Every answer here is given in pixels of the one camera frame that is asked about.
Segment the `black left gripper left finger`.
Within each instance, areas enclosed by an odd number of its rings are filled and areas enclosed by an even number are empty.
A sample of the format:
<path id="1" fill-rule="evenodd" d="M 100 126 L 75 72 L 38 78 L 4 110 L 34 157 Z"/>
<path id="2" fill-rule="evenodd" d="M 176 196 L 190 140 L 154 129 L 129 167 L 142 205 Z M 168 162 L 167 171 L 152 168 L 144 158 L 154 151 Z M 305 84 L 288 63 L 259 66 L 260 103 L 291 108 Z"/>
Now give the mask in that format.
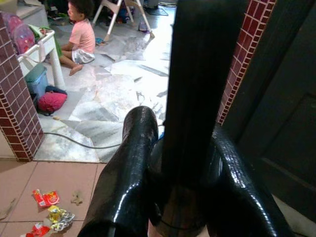
<path id="1" fill-rule="evenodd" d="M 138 106 L 124 119 L 122 142 L 98 178 L 80 237 L 148 235 L 147 165 L 158 140 L 154 112 Z"/>

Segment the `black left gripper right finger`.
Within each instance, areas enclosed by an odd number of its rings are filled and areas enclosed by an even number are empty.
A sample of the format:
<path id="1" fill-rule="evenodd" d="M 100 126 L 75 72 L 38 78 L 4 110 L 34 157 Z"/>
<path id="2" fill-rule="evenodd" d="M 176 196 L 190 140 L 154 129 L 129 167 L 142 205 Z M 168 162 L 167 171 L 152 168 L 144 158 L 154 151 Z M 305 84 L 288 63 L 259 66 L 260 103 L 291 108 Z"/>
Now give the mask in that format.
<path id="1" fill-rule="evenodd" d="M 218 237 L 294 236 L 272 194 L 220 126 L 211 138 L 207 228 Z"/>

